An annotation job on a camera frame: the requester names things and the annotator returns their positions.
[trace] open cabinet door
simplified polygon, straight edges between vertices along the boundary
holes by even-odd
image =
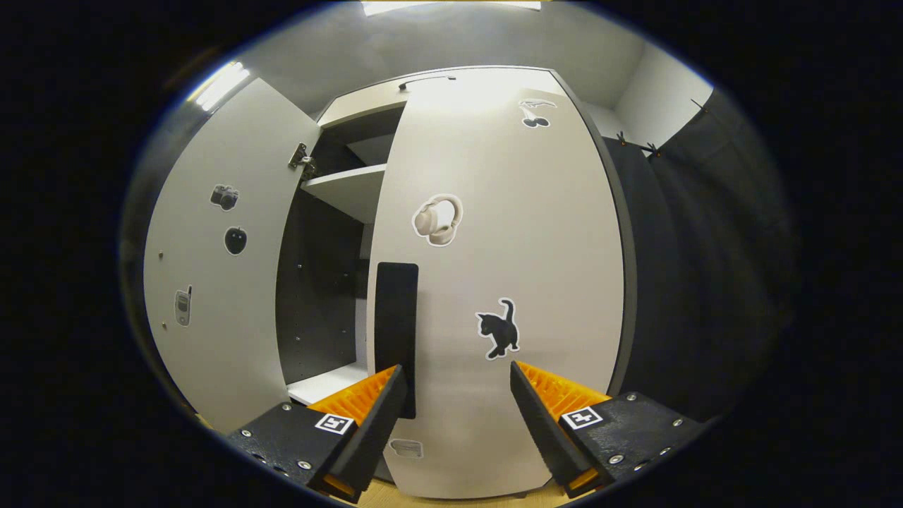
[[[222,433],[288,400],[274,311],[302,172],[288,162],[319,136],[303,111],[254,80],[190,141],[154,206],[144,252],[154,341],[179,390]]]

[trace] cat sticker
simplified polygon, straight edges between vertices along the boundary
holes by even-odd
[[[492,339],[495,347],[486,353],[486,359],[490,362],[496,358],[504,358],[507,351],[519,351],[520,345],[517,333],[517,325],[514,323],[514,302],[511,298],[500,298],[498,302],[507,308],[504,316],[492,313],[476,313],[477,334],[480,337]]]

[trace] cabinet door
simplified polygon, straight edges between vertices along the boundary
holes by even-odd
[[[511,66],[453,67],[395,78],[340,95],[323,111],[317,123],[329,128],[370,113],[399,107],[416,91],[429,89],[435,83],[444,81],[426,78],[441,76],[453,76],[463,83],[506,83],[508,86],[524,86],[564,95],[561,85],[549,71]],[[398,88],[399,84],[407,81],[411,81],[408,89]]]
[[[255,80],[185,147],[154,206],[144,252],[147,317],[172,380],[217,431],[288,400],[276,346],[276,267],[302,170],[287,163],[299,142],[310,150],[319,136],[303,111]],[[229,190],[215,202],[217,185],[237,191],[234,206],[223,201]],[[247,236],[237,255],[226,246],[231,228]]]
[[[530,99],[554,104],[526,108],[545,122],[523,121]],[[473,498],[549,480],[509,391],[512,360],[608,388],[624,277],[605,171],[561,95],[454,81],[411,95],[386,165],[368,284],[373,337],[378,263],[419,267],[416,418],[399,419],[391,439],[422,451],[399,455],[390,440],[384,452],[403,493]],[[451,243],[434,247],[413,217],[443,193],[460,199],[463,215]],[[494,343],[477,314],[506,316],[500,298],[514,302],[519,349],[490,361]],[[370,341],[371,370],[373,355]]]

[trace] door hinge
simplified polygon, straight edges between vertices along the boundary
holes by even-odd
[[[304,143],[298,144],[298,147],[294,150],[292,159],[288,161],[288,166],[292,169],[297,169],[298,166],[302,167],[302,182],[306,182],[317,176],[323,176],[320,169],[317,167],[317,161],[314,160],[313,157],[307,155],[307,145]]]

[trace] floor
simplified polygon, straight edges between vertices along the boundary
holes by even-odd
[[[514,496],[506,495],[501,497],[493,497],[489,499],[475,500],[443,500],[443,499],[424,499],[421,497],[412,497],[398,492],[398,489],[392,484],[374,479],[370,483],[370,487],[365,491],[358,500],[357,506],[363,508],[390,508],[390,507],[409,507],[409,506],[484,506],[486,508],[553,508],[567,504],[568,499],[564,493],[564,489],[554,482],[549,482],[545,487],[534,490],[526,495],[524,499],[517,499]]]

